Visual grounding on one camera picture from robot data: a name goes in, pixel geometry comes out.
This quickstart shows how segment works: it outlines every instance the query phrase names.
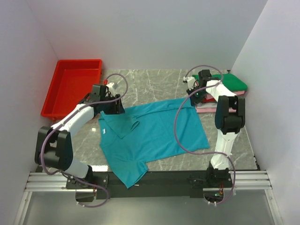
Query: red tray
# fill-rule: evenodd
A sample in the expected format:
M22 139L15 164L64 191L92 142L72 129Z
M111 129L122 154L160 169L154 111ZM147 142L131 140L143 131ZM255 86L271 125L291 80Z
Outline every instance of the red tray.
M101 60L59 60L41 115L52 120L67 116L100 82Z

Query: cable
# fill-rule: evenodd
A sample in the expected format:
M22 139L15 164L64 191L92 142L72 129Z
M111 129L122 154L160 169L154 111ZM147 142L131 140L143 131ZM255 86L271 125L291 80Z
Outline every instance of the cable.
M212 69L217 70L217 71L221 74L221 80L220 80L218 83L214 84L214 85L202 87L202 88L199 88L199 89L193 91L192 93L190 93L190 94L184 99L184 101L181 103L179 109L178 109L177 112L176 112L176 116L175 116L175 120L174 120L174 126L173 126L173 132L174 132L174 136L175 136L175 139L176 139L177 144L178 144L184 151L186 151L186 152L188 152L188 153L190 153L190 154L199 155L199 156L202 156L202 155L210 155L210 154L220 154L220 155L223 155L223 156L225 156L225 157L228 158L230 164L232 165L232 169L233 169L232 188L231 188L231 190L230 190L229 195L227 195L222 201L220 201L220 202L217 203L217 204L221 204L221 203L225 202L225 201L233 194L233 189L234 189L234 186L235 186L235 175L236 175L235 167L234 167L233 161L230 159L230 157L229 157L227 154L225 154L225 153L223 153L223 152L219 152L219 151L210 151L210 152L203 152L203 153L189 151L188 149L186 149L186 148L180 143L180 141L179 141L179 139L178 139L178 136L177 136L177 133L176 133L176 123L177 123L178 115L179 115L179 112L180 112L180 110L182 109L183 105L186 103L186 101L187 101L192 95L194 95L194 94L197 93L197 92L200 92L200 91L205 90L205 89L207 89L207 88L212 88L212 87L218 86L218 85L222 82L222 80L224 79L223 73L222 73L218 68L212 67L212 66L208 66L208 65L199 65L199 66L196 66L196 67L191 68L191 69L187 72L187 74L185 75L185 77L187 77L187 75L188 75L193 69L196 69L196 68L198 68L198 67L210 67L210 68L212 68Z
M82 204L82 203L80 203L80 202L78 203L79 205L81 205L81 206L83 206L83 207L87 207L87 208L96 208L96 207L99 207L99 206L101 206L101 205L104 205L104 204L108 201L108 199L110 198L108 191L107 191L104 187L102 187L102 186L95 185L95 184L90 184L90 183L88 183L88 182L85 182L85 181L83 181L83 180L77 178L77 177L72 176L71 174L68 174L68 173L63 172L63 171L60 171L60 170L56 170L56 171L54 171L54 172L49 172L48 169L47 169L47 167L46 167L46 165L45 165L45 160L44 160L45 147L46 147L47 142L49 141L49 138L50 138L57 130L59 130L61 127L63 127L64 124L68 123L68 122L69 122L69 121L70 121L77 113L79 113L82 109L84 109L84 108L86 108L86 107L88 107L88 106L91 106L91 105L95 105L95 104L105 104L105 103L116 102L116 101L119 101L122 97L124 97L124 96L126 95L126 93L127 93L127 91L128 91L128 82L127 82L125 76L123 76L122 74L114 73L114 74L110 74L110 75L107 77L107 79L110 78L110 77L113 76L113 75L121 76L121 77L124 79L124 81L125 81L125 83L126 83L126 89L125 89L124 93L123 93L120 97L118 97L118 98L116 98L116 99L114 99L114 100L92 102L92 103L88 103L88 104L85 104L85 105L81 106L77 111L75 111L74 113L72 113L72 114L64 121L63 124L59 124L56 128L54 128L54 129L46 136L46 138L45 138L45 140L44 140L44 142L43 142L43 145L42 145L41 153L40 153L40 159L41 159L41 165L42 165L42 168L43 168L43 170L44 170L48 175L54 175L54 174L56 174L57 172L61 172L61 173L64 174L64 175L73 177L76 181L78 181L78 182L80 182L80 183L82 183L82 184L86 184L86 185L95 187L95 188L97 188L97 189L104 190L104 191L106 192L106 199L105 199L101 204L98 204L98 205L84 205L84 204Z
M105 93L105 96L108 94L108 97L110 97L111 96L111 92L110 91L107 91L106 93Z
M69 179L69 177L67 176L67 175L65 175L65 174L61 174L63 177L65 177L67 180Z
M195 83L197 84L197 87L198 87L199 84L198 84L198 81L197 81L197 80L195 80L195 82L194 82L194 84L193 84L193 87L195 87Z

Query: gray marble surface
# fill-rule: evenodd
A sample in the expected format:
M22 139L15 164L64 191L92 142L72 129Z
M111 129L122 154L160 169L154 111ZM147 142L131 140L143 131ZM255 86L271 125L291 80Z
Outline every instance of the gray marble surface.
M129 84L128 92L122 99L124 108L142 105L154 101L186 97L187 85L182 82L187 70L104 70L101 80L111 73L123 74ZM121 77L113 76L110 82L118 84L118 92L125 90ZM201 113L199 118L210 143L210 148L198 152L214 151L217 141L217 129L214 113ZM85 124L73 138L73 151L79 160L92 165L99 171L110 170L107 160L99 146L100 127L98 117ZM147 163L150 171L165 170L201 170L206 169L212 155L197 156L182 154ZM238 170L257 169L255 158L245 128L237 136L232 148L232 160Z

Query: green towel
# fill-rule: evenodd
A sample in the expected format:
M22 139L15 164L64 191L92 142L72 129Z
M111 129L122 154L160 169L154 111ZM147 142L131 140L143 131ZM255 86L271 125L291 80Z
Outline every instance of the green towel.
M193 77L199 81L199 75L193 75ZM212 75L212 77L221 79L220 74ZM224 74L223 85L228 88L229 91L246 91L248 89L247 85L233 74Z

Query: white panel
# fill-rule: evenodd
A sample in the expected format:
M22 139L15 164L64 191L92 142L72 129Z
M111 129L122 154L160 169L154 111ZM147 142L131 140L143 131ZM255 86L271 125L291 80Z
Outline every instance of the white panel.
M267 0L27 0L59 59L230 69Z
M13 223L35 166L40 112L57 57L23 0L0 3L0 224Z
M232 72L249 86L246 126L285 224L299 224L300 1L269 0Z

